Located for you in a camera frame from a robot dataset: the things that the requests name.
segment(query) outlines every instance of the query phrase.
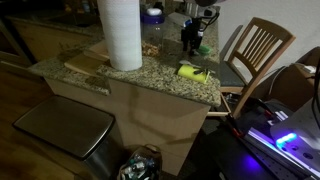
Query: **blue light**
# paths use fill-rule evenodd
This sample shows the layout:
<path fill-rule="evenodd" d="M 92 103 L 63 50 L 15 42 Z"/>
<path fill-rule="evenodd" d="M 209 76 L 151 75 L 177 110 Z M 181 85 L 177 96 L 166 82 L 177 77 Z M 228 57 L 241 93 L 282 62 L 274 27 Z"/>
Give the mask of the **blue light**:
<path fill-rule="evenodd" d="M 254 171 L 259 173 L 262 170 L 260 164 L 251 155 L 244 155 L 241 159 L 242 166 L 245 167 L 245 171 Z"/>
<path fill-rule="evenodd" d="M 290 133 L 290 134 L 288 134 L 287 136 L 289 137 L 289 139 L 290 139 L 291 141 L 297 138 L 297 135 L 296 135 L 295 133 Z"/>
<path fill-rule="evenodd" d="M 282 138 L 279 138 L 276 141 L 276 144 L 279 148 L 282 148 L 285 143 L 291 142 L 291 141 L 295 140 L 296 138 L 297 138 L 297 135 L 295 133 L 290 133 L 286 136 L 283 136 Z"/>

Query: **kitchen island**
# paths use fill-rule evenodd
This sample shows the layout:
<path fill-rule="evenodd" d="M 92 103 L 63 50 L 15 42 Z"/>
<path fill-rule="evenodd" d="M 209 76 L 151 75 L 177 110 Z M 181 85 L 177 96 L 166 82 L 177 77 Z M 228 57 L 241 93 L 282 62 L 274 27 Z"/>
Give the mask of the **kitchen island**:
<path fill-rule="evenodd" d="M 204 33 L 202 44 L 212 48 L 205 57 L 190 58 L 182 52 L 180 28 L 168 22 L 161 56 L 144 56 L 138 70 L 121 72 L 104 64 L 97 69 L 99 76 L 91 77 L 64 67 L 65 61 L 102 40 L 102 34 L 29 70 L 45 77 L 55 94 L 114 114 L 126 148 L 158 146 L 162 170 L 178 175 L 210 107 L 220 105 L 216 26 Z M 212 73 L 206 84 L 178 76 L 182 59 L 216 74 Z"/>

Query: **plastic bag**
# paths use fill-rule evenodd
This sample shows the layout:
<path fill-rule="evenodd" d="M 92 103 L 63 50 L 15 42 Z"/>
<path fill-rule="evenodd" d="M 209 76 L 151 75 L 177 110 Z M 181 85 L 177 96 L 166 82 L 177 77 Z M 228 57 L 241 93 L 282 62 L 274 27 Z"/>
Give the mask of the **plastic bag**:
<path fill-rule="evenodd" d="M 131 155 L 119 170 L 119 180 L 158 180 L 162 169 L 162 156 L 158 147 L 145 145 Z"/>

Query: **wall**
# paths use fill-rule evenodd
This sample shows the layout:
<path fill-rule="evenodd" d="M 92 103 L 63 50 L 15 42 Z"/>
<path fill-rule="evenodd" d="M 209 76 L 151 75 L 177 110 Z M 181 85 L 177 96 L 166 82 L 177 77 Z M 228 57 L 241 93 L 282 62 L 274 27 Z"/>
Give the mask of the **wall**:
<path fill-rule="evenodd" d="M 221 6 L 220 50 L 235 28 L 248 24 L 254 16 L 280 24 L 296 36 L 270 71 L 295 62 L 312 48 L 320 46 L 319 0 L 219 0 L 216 5 Z"/>

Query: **jar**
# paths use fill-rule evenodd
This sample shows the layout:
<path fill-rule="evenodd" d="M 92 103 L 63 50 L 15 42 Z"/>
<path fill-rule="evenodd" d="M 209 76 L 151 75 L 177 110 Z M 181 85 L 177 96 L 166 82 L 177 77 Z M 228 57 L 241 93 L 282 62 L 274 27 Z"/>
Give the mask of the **jar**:
<path fill-rule="evenodd" d="M 141 15 L 142 54 L 158 56 L 163 46 L 164 16 Z"/>

